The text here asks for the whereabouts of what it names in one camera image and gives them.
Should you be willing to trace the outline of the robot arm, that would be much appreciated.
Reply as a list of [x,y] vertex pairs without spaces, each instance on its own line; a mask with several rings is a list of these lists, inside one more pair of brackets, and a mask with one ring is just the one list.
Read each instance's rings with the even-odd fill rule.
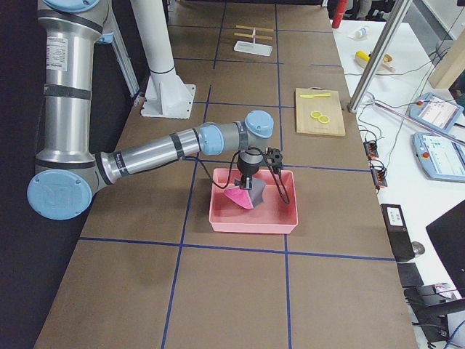
[[274,121],[252,111],[242,121],[205,123],[113,152],[97,151],[98,137],[115,140],[123,116],[107,105],[92,108],[94,48],[113,48],[130,98],[142,102],[142,115],[187,119],[196,87],[176,72],[160,1],[131,3],[150,72],[139,82],[110,1],[39,1],[37,18],[46,31],[44,144],[36,154],[36,173],[28,184],[30,207],[50,220],[69,220],[86,211],[94,195],[117,180],[149,172],[194,154],[233,152],[236,182],[251,209],[264,190],[254,175],[267,165]]
[[121,32],[118,29],[113,29],[108,33],[104,33],[101,35],[97,43],[109,44],[112,46],[116,60],[128,87],[129,94],[131,97],[136,97],[139,94],[140,85],[137,81]]

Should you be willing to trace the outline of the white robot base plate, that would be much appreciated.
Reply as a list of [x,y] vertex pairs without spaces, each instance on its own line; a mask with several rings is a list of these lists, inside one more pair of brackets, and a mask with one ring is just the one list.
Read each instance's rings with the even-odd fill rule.
[[150,118],[189,119],[196,85],[185,84],[177,74],[151,73],[141,114]]

